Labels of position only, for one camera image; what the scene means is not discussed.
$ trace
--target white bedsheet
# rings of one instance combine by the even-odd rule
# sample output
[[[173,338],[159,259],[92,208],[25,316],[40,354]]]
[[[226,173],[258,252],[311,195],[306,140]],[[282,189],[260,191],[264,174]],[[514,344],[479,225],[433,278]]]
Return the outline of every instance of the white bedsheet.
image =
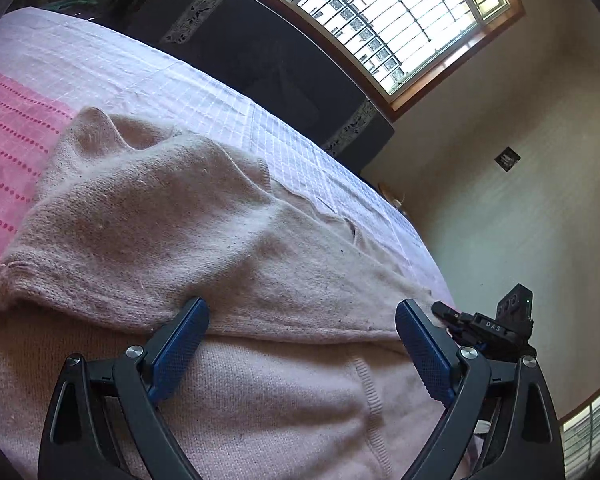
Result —
[[[159,50],[95,23],[39,9],[0,20],[0,73],[79,110],[173,121],[264,158],[271,175],[353,221],[402,272],[452,304],[415,229],[369,186],[249,98]]]

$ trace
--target bed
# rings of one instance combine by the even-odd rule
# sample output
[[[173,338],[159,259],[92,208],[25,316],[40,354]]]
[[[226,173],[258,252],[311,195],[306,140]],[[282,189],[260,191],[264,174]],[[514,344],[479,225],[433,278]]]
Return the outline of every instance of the bed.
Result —
[[[40,9],[0,20],[0,254],[34,200],[50,150],[83,106],[177,123],[263,157],[270,174],[349,218],[405,275],[452,303],[409,222],[375,190],[250,99],[188,64],[95,23]]]

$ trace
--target wall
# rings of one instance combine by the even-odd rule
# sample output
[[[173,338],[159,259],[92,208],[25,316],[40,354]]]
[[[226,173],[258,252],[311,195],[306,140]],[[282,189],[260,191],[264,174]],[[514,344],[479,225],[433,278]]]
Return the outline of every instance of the wall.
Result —
[[[600,13],[591,0],[564,0],[568,15],[565,49],[600,71]]]
[[[410,195],[424,167],[493,105],[529,84],[564,44],[564,0],[522,0],[526,16],[404,114],[362,176]]]
[[[408,211],[463,310],[533,291],[561,416],[600,386],[600,74],[565,57],[539,81],[440,153]],[[522,157],[509,173],[506,146]]]

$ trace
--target metal screw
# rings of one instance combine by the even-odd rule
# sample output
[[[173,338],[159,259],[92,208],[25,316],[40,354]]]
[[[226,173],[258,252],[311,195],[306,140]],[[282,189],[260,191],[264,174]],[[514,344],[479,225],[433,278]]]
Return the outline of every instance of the metal screw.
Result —
[[[472,346],[463,346],[460,349],[460,353],[465,359],[475,359],[478,357],[478,351]]]
[[[76,354],[71,354],[67,359],[66,359],[66,363],[69,366],[75,366],[80,362],[80,356],[76,355]]]
[[[140,345],[133,345],[126,349],[125,354],[127,357],[133,358],[141,356],[142,352],[144,352],[144,348],[142,348]]]
[[[538,366],[538,361],[536,361],[536,359],[531,355],[525,355],[522,357],[522,364],[528,366],[529,368],[535,368]]]

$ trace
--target pink blanket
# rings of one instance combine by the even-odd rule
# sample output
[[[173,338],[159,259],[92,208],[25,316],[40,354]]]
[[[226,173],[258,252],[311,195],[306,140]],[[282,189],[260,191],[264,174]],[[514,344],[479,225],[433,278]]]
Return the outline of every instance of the pink blanket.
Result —
[[[0,74],[0,255],[31,206],[50,150],[75,113]]]

